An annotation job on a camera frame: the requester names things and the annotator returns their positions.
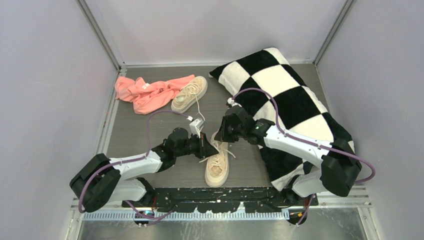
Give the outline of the beige sneaker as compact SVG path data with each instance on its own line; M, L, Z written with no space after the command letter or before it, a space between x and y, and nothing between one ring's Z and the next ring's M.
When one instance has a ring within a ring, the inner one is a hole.
M212 188L219 188L226 182L229 176L229 156L236 157L229 151L228 142L215 140L217 133L215 132L211 136L210 143L218 151L218 154L199 161L199 163L206 161L205 182Z
M198 114L205 121L206 118L200 111L199 100L206 94L208 82L203 76L196 76L184 86L171 102L171 110L185 113L193 104L197 104Z

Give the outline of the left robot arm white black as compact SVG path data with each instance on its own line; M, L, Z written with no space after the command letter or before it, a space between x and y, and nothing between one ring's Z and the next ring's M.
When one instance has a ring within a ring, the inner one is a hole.
M153 202L152 187L140 178L163 172L176 164L178 157L194 155L200 160L217 155L205 133L189 134L175 128L163 142L145 153L121 158L96 154L70 181L78 198L78 210L92 213L109 202L133 201L141 207Z

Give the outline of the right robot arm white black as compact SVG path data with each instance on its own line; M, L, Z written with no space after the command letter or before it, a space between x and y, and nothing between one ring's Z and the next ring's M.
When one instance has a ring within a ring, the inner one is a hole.
M317 170L297 177L286 190L285 198L291 205L299 205L305 197L321 192L348 196L362 169L345 140L321 141L280 130L273 121L253 119L238 105L225 112L214 139L227 143L244 139L251 145L280 150L317 167Z

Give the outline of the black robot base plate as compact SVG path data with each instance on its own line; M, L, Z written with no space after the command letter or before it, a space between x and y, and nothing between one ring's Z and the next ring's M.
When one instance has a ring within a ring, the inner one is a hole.
M303 210L317 199L289 197L274 187L157 187L139 201L130 201L136 208L149 208L162 213L234 213L244 207L246 213L276 213L294 207Z

